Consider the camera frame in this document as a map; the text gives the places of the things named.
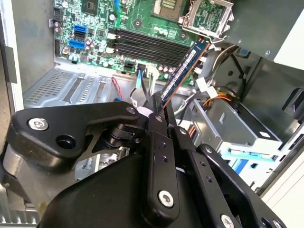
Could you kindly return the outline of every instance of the screw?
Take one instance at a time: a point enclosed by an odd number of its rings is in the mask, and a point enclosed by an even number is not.
[[[182,134],[187,134],[186,130],[183,129],[183,128],[180,128],[180,132],[181,132]]]
[[[281,224],[278,221],[273,220],[273,222],[276,228],[282,228]]]
[[[160,200],[161,204],[167,208],[173,207],[174,200],[172,195],[167,191],[160,191],[158,193],[158,199]]]
[[[270,50],[267,50],[266,52],[265,52],[265,56],[267,57],[267,56],[269,56],[270,55]]]
[[[156,115],[155,119],[157,119],[159,122],[162,122],[162,118],[159,115]]]
[[[142,141],[141,138],[136,138],[136,139],[135,139],[135,143],[140,143],[141,141]]]
[[[132,107],[127,107],[127,111],[131,114],[135,114],[135,111]]]
[[[233,222],[228,215],[221,215],[220,219],[226,228],[234,228]]]
[[[36,131],[45,131],[48,128],[47,121],[42,118],[30,119],[28,124],[31,129],[36,130]]]
[[[205,149],[208,153],[212,153],[212,150],[208,146],[205,146]]]

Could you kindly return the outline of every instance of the white cable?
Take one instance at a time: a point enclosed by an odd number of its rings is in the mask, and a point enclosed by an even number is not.
[[[236,47],[236,45],[231,45],[230,47],[226,48],[225,50],[223,50],[219,55],[218,57],[216,58],[214,64],[213,64],[213,67],[212,67],[212,71],[214,70],[215,68],[215,65],[217,64],[218,60],[220,59],[221,56],[223,56],[223,54],[227,53],[229,50],[231,50],[232,48]]]

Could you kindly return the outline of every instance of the mounting hole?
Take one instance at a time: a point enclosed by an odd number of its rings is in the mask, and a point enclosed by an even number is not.
[[[211,177],[207,176],[206,178],[207,178],[207,180],[208,180],[210,183],[212,183]]]
[[[168,162],[168,159],[167,159],[166,156],[162,156],[162,157],[161,157],[161,160],[162,160],[163,162]]]
[[[60,135],[56,138],[56,143],[63,149],[73,149],[76,146],[76,140],[69,135]]]
[[[266,218],[261,218],[261,220],[266,228],[272,228],[272,225],[270,224],[270,222],[268,222]]]

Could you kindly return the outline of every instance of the ram module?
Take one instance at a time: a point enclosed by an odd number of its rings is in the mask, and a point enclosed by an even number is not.
[[[208,47],[209,43],[203,39],[194,42],[161,91],[163,107],[166,107],[167,103],[171,100]]]

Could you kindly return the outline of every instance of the green circuit board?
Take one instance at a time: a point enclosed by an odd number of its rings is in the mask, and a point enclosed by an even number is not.
[[[190,47],[198,36],[182,30],[177,23],[180,16],[189,9],[187,0],[54,0],[55,54],[58,58],[74,63],[111,68],[126,73],[136,73],[136,68],[126,68],[126,62],[142,63],[148,66],[148,73],[158,71],[159,80],[166,81],[175,66],[142,57],[122,55],[111,43],[115,39],[115,29],[125,29],[135,34],[143,34],[166,42]],[[74,25],[87,27],[85,48],[71,48]],[[184,81],[194,85],[196,73],[191,73]]]

